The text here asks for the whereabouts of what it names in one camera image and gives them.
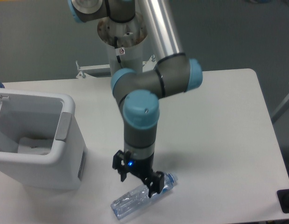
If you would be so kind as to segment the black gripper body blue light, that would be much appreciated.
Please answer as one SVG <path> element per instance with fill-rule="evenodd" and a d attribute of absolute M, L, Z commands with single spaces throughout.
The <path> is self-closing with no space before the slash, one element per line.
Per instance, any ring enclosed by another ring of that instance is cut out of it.
<path fill-rule="evenodd" d="M 124 174 L 122 174 L 122 181 L 126 179 L 127 173 L 131 173 L 144 184 L 147 184 L 151 180 L 153 173 L 153 158 L 154 153 L 145 159 L 133 159 L 131 152 L 124 152 Z"/>

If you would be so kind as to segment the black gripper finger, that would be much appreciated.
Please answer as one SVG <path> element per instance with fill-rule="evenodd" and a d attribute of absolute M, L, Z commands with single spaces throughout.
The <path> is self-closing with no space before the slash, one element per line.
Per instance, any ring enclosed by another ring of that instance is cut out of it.
<path fill-rule="evenodd" d="M 165 174 L 161 171 L 151 172 L 143 181 L 149 189 L 148 197 L 151 198 L 154 193 L 160 194 L 164 188 Z"/>
<path fill-rule="evenodd" d="M 127 173 L 129 171 L 128 171 L 125 163 L 124 163 L 124 152 L 123 151 L 118 150 L 115 153 L 115 155 L 113 156 L 112 168 L 120 174 L 121 182 L 124 182 L 126 177 L 127 177 Z"/>

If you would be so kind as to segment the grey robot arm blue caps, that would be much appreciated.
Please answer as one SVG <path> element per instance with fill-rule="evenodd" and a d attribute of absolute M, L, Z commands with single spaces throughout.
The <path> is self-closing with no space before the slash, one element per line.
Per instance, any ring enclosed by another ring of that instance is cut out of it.
<path fill-rule="evenodd" d="M 70 0 L 77 22 L 98 20 L 97 31 L 112 47 L 111 90 L 124 122 L 124 148 L 113 156 L 112 167 L 121 180 L 130 173 L 148 187 L 151 196 L 164 187 L 164 174 L 153 171 L 159 119 L 159 100 L 198 88 L 203 75 L 200 64 L 186 57 L 167 0 Z M 150 71 L 127 50 L 151 38 L 157 63 Z"/>

